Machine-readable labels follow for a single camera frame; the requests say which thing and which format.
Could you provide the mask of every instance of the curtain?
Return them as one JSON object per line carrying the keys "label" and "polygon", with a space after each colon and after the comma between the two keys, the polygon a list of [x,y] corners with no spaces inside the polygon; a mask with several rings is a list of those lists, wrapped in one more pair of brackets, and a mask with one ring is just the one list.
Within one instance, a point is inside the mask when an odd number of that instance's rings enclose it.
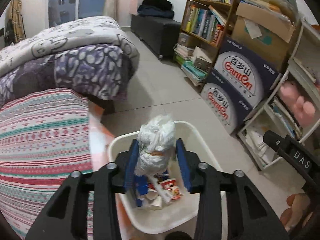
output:
{"label": "curtain", "polygon": [[110,16],[117,21],[117,3],[118,0],[105,0],[103,16]]}
{"label": "curtain", "polygon": [[12,20],[14,39],[16,43],[25,39],[21,10],[22,10],[22,1],[11,0],[10,6],[7,11],[7,17],[9,20]]}

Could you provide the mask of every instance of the ganten box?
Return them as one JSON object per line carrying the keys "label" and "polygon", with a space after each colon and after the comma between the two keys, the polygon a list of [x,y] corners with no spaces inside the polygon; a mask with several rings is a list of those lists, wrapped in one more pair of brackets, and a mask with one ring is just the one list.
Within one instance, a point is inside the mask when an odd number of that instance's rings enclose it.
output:
{"label": "ganten box", "polygon": [[279,81],[280,74],[253,51],[225,38],[214,68],[255,108]]}
{"label": "ganten box", "polygon": [[215,69],[207,78],[201,97],[211,107],[229,134],[239,128],[252,111],[250,104]]}

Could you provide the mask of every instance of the striped cloth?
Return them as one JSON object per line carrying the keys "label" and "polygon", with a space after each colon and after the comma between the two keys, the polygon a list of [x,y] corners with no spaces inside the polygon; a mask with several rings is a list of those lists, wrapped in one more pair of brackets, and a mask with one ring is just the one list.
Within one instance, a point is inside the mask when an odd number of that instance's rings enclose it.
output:
{"label": "striped cloth", "polygon": [[30,94],[1,109],[0,210],[22,239],[72,171],[92,171],[88,130],[88,101],[68,89]]}

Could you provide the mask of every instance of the cartoon print blanket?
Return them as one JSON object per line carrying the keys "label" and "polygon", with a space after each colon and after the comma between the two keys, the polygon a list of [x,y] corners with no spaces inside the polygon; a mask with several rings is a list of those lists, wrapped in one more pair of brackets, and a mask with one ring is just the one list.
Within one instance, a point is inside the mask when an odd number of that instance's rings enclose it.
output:
{"label": "cartoon print blanket", "polygon": [[30,60],[90,44],[119,46],[138,68],[139,53],[111,17],[95,16],[43,30],[0,51],[0,77]]}

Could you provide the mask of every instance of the pink stuffed toy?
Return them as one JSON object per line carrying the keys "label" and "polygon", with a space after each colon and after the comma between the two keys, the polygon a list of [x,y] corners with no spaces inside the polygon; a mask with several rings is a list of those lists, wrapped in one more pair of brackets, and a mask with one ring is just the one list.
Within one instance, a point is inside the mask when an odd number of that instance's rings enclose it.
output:
{"label": "pink stuffed toy", "polygon": [[302,127],[307,127],[312,124],[316,109],[311,102],[305,101],[304,97],[299,94],[295,82],[285,81],[278,93],[281,100],[292,111],[294,117]]}

